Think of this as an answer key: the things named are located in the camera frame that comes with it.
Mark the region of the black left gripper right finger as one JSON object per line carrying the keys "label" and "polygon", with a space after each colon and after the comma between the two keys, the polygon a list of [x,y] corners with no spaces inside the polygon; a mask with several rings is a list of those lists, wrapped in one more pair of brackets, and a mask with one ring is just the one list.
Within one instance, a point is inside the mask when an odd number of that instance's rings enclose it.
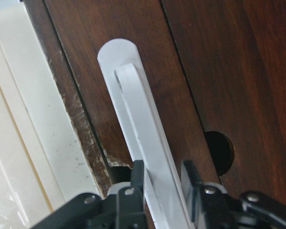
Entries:
{"label": "black left gripper right finger", "polygon": [[190,220],[196,222],[200,211],[200,188],[203,186],[203,182],[191,160],[182,161],[181,185]]}

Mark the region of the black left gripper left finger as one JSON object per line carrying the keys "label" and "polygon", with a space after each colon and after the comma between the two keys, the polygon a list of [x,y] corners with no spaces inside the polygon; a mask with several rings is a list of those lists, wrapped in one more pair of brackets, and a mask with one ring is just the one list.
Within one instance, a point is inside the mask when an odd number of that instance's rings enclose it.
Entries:
{"label": "black left gripper left finger", "polygon": [[131,189],[140,210],[144,210],[144,162],[136,160],[131,173]]}

